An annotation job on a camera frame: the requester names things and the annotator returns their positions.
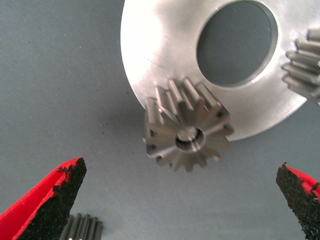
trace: spur gear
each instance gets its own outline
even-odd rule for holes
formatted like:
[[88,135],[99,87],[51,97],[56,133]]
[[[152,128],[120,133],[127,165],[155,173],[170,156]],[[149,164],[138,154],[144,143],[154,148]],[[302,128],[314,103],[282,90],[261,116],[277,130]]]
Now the spur gear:
[[207,166],[208,158],[219,159],[218,150],[229,146],[233,133],[230,114],[203,83],[196,86],[185,78],[180,86],[171,79],[168,88],[155,88],[155,98],[146,99],[145,134],[147,154],[159,166],[174,171],[194,164]]
[[291,63],[283,66],[288,72],[283,80],[292,91],[320,104],[320,30],[310,30],[307,40],[298,39],[296,46],[286,53]]
[[89,214],[70,215],[59,240],[101,240],[102,222]]

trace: red plastic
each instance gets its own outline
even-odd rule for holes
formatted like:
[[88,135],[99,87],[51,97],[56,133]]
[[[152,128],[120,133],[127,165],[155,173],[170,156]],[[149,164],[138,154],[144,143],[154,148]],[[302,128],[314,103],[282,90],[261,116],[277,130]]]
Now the red plastic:
[[59,171],[59,169],[75,166],[78,159],[80,158],[59,165],[0,215],[0,238],[2,240],[16,240],[24,232],[38,209],[55,195],[53,186],[61,186],[63,182],[70,180],[70,175],[66,175],[64,171]]
[[311,192],[313,192],[318,198],[318,202],[320,203],[320,188],[317,187],[316,189],[312,190],[312,188],[318,183],[318,181],[302,171],[299,171],[289,166],[287,166],[287,168],[289,171],[291,171],[294,175],[296,175],[299,179],[303,181],[301,186],[304,192],[306,194],[311,194]]

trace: partial gear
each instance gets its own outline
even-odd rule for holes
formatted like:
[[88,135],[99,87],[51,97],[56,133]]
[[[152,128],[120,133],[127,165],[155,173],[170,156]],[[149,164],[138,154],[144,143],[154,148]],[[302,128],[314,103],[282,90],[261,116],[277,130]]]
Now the partial gear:
[[233,133],[229,112],[203,83],[196,86],[185,78],[180,86],[171,79],[168,88],[155,88],[156,99],[147,98],[145,134],[147,154],[159,166],[169,164],[174,171],[184,166],[202,168],[207,159],[219,159],[226,149],[226,136]]
[[59,240],[101,240],[102,222],[89,214],[70,215]]
[[307,40],[296,41],[297,51],[286,56],[291,63],[283,66],[288,72],[283,80],[292,91],[320,104],[320,30],[310,30]]

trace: gray background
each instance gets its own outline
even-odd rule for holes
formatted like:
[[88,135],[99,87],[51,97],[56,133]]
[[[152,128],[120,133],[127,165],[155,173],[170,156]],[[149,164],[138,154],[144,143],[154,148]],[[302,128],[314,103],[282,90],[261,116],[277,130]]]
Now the gray background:
[[120,50],[123,0],[0,1],[0,212],[58,164],[87,174],[72,213],[104,240],[303,240],[278,167],[320,179],[319,106],[234,142],[190,174],[158,168]]

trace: aluminum plate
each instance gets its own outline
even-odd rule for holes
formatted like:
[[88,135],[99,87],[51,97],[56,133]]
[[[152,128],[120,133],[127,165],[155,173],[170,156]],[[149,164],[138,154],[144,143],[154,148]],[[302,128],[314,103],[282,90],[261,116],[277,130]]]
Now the aluminum plate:
[[232,116],[230,141],[261,133],[278,124],[306,99],[288,90],[282,81],[285,53],[295,50],[295,40],[319,27],[317,0],[258,0],[268,16],[272,41],[261,66],[241,84],[218,86],[202,74],[197,46],[206,23],[231,0],[126,0],[121,22],[121,52],[129,83],[145,106],[155,86],[168,79],[189,77],[203,82]]

